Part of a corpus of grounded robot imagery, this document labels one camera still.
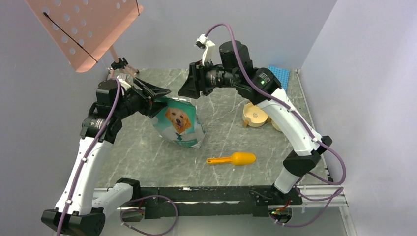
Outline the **green dog food bag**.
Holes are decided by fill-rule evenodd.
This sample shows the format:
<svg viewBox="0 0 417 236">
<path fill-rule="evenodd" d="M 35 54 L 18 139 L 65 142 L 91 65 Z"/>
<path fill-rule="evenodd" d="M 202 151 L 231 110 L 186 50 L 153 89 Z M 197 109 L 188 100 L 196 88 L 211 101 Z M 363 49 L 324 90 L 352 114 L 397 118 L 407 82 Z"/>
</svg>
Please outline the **green dog food bag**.
<svg viewBox="0 0 417 236">
<path fill-rule="evenodd" d="M 160 136 L 180 146 L 199 149 L 206 132 L 198 119 L 196 107 L 183 98 L 161 97 L 157 102 L 167 105 L 150 119 Z"/>
</svg>

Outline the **orange plastic scoop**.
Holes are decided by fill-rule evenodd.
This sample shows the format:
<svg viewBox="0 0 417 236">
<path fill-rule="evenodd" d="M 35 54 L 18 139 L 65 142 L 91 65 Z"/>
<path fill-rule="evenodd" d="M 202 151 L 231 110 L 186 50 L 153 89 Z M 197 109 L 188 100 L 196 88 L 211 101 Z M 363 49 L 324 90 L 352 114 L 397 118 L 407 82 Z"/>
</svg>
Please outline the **orange plastic scoop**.
<svg viewBox="0 0 417 236">
<path fill-rule="evenodd" d="M 235 166 L 249 165 L 256 161 L 256 155 L 249 152 L 234 152 L 228 157 L 208 158 L 207 164 L 232 164 Z"/>
</svg>

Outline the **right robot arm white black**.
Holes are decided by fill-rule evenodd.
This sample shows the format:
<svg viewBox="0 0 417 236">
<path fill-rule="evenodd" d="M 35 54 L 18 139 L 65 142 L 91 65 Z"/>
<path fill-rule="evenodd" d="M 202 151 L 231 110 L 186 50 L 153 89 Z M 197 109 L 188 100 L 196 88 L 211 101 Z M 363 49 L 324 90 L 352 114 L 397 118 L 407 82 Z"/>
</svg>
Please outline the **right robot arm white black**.
<svg viewBox="0 0 417 236">
<path fill-rule="evenodd" d="M 221 44 L 222 63 L 215 65 L 211 61 L 215 44 L 209 39 L 198 39 L 195 44 L 204 51 L 202 59 L 190 63 L 188 78 L 178 95 L 197 99 L 215 88 L 235 88 L 278 125 L 293 147 L 271 187 L 272 200 L 284 204 L 295 183 L 316 167 L 325 147 L 332 144 L 331 137 L 320 135 L 305 121 L 269 69 L 253 66 L 246 45 L 240 41 Z"/>
</svg>

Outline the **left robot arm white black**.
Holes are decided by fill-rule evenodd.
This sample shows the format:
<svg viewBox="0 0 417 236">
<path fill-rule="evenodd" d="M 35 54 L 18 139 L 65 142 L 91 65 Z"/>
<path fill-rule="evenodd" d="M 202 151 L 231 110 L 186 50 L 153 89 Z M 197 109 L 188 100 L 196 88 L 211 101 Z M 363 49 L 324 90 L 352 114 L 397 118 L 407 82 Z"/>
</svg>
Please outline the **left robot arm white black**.
<svg viewBox="0 0 417 236">
<path fill-rule="evenodd" d="M 117 208 L 125 203 L 133 207 L 140 202 L 140 183 L 129 178 L 121 178 L 97 199 L 93 194 L 123 119 L 135 113 L 156 116 L 167 106 L 160 98 L 169 93 L 167 88 L 138 78 L 132 85 L 116 78 L 98 85 L 96 101 L 82 123 L 77 158 L 68 183 L 55 207 L 42 214 L 41 221 L 46 226 L 59 236 L 97 236 Z"/>
</svg>

